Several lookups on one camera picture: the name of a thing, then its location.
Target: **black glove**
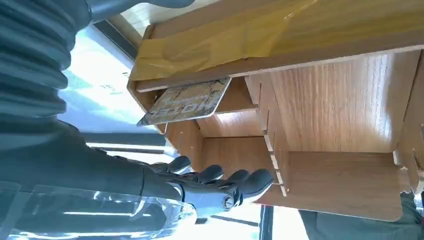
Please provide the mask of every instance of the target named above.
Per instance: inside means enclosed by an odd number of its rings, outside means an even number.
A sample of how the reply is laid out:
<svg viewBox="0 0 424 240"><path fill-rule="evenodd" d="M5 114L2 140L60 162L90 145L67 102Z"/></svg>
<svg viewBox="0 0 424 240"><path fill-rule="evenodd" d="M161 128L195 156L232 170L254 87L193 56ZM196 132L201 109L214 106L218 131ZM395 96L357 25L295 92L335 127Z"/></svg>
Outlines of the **black glove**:
<svg viewBox="0 0 424 240"><path fill-rule="evenodd" d="M254 202L274 181L266 169L259 169L252 174L241 169L226 180L220 179L224 172L219 165L211 165L202 172L178 174L190 167L190 160L186 156L179 156L169 164L155 163L149 167L165 182L178 187L184 196L182 201L192 204L199 217Z"/></svg>

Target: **wooden divider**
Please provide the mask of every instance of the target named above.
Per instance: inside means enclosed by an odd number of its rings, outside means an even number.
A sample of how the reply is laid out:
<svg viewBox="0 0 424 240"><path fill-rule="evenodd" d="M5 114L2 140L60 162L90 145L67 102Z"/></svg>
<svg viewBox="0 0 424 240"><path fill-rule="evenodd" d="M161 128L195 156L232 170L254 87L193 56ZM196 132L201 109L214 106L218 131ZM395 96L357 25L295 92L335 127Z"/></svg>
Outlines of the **wooden divider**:
<svg viewBox="0 0 424 240"><path fill-rule="evenodd" d="M419 194L424 190L424 54L422 52L396 156L399 164L407 167L410 185L413 191Z"/></svg>
<svg viewBox="0 0 424 240"><path fill-rule="evenodd" d="M289 194L273 186L258 203L386 221L402 215L391 153L290 152L289 164Z"/></svg>

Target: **wooden slot joint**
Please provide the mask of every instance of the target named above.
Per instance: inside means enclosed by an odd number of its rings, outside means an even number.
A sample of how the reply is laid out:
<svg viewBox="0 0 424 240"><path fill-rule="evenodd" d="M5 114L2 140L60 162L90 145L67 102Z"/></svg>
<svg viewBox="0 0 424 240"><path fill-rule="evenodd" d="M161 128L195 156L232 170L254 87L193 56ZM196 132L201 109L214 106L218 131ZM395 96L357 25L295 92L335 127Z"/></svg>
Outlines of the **wooden slot joint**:
<svg viewBox="0 0 424 240"><path fill-rule="evenodd" d="M424 54L421 51L395 151L397 162L407 168L412 191L424 190Z"/></svg>

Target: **window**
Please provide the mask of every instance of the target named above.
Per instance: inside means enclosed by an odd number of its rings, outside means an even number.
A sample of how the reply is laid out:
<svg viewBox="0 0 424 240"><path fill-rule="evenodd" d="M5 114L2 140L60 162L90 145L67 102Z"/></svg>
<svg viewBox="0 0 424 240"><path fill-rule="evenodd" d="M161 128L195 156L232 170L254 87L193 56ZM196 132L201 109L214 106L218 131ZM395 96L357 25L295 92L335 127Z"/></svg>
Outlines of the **window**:
<svg viewBox="0 0 424 240"><path fill-rule="evenodd" d="M274 206L272 239L309 240L301 215L296 208Z"/></svg>

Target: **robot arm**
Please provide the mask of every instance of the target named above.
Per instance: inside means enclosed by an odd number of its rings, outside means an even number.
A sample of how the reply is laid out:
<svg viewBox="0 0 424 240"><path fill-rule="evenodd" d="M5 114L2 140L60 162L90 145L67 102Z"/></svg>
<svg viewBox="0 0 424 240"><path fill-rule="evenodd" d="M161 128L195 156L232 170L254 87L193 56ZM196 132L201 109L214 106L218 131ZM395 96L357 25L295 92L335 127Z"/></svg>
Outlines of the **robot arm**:
<svg viewBox="0 0 424 240"><path fill-rule="evenodd" d="M192 1L150 3L179 8ZM139 2L0 0L0 239L157 230L186 206L207 216L271 186L266 170L217 180L207 172L179 175L169 166L116 159L88 147L76 128L57 119L66 110L58 91L68 84L61 71L71 63L76 33Z"/></svg>

